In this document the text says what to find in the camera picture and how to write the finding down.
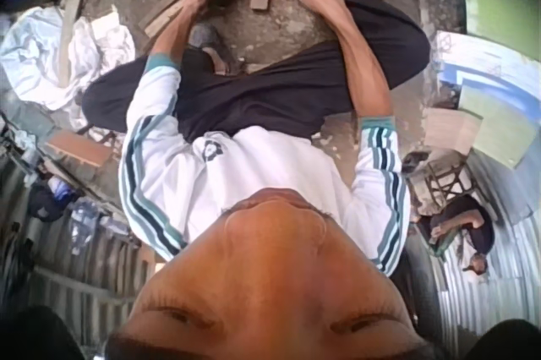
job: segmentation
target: leg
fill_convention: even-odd
[[[378,0],[346,0],[358,28],[380,61],[391,89],[429,62],[429,41],[404,13]],[[317,133],[327,115],[352,110],[342,51],[320,43],[248,77],[201,89],[178,103],[183,133],[230,135],[259,125],[292,136]]]
[[[83,95],[83,113],[89,123],[126,133],[126,113],[134,92],[145,70],[147,57],[140,57],[131,63],[118,66],[103,75]],[[208,85],[214,78],[212,60],[199,49],[189,48],[182,61],[183,82],[181,88],[193,89]]]

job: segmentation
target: concrete floor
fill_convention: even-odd
[[[159,0],[86,0],[83,15],[98,18],[118,9],[121,20],[140,50],[147,38],[138,26]],[[431,37],[435,30],[458,29],[454,0],[386,0],[418,22]],[[235,57],[253,66],[265,66],[289,57],[320,41],[331,39],[325,23],[302,8],[298,0],[270,0],[268,12],[255,13],[249,0],[213,0],[207,19],[223,35]],[[392,91],[401,155],[423,141],[423,109],[434,98],[435,72],[431,68]],[[329,117],[314,145],[331,155],[346,183],[351,183],[357,160],[356,130],[349,114]]]

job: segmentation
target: sleeve cuff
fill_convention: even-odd
[[[385,128],[396,131],[395,117],[363,117],[361,130],[370,128]]]
[[[149,56],[149,59],[146,62],[145,71],[143,72],[143,74],[146,74],[149,71],[151,71],[153,68],[158,68],[158,67],[173,67],[177,71],[180,72],[180,66],[178,66],[178,64],[176,64],[173,60],[171,60],[171,58],[167,54],[155,53]]]

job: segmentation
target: striped sleeve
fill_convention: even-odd
[[[365,118],[345,230],[384,274],[395,270],[404,248],[410,200],[392,117]]]
[[[119,172],[132,231],[167,260],[186,245],[184,223],[199,169],[173,116],[179,84],[180,73],[168,58],[149,58],[128,109]]]

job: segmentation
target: corrugated metal wall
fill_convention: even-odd
[[[433,260],[435,272],[445,277],[445,285],[439,285],[444,345],[457,357],[503,320],[525,319],[541,326],[539,137],[515,170],[479,152],[467,163],[499,220],[488,256],[488,282],[466,281],[453,248],[447,250],[444,264]]]
[[[81,346],[99,349],[108,334],[128,317],[133,298],[154,273],[154,265],[148,265],[148,256],[143,257],[147,251],[107,235],[103,228],[80,255],[72,255],[70,212],[52,224],[28,217],[29,189],[24,188],[23,178],[24,173],[6,156],[0,158],[0,226],[6,229],[19,222],[24,238],[36,242],[36,265],[44,269],[42,274],[35,271],[28,288],[10,309],[46,305],[64,319]],[[67,277],[73,285],[52,281],[47,276],[51,273],[64,280]],[[82,292],[85,285],[99,287],[105,297],[103,293]]]

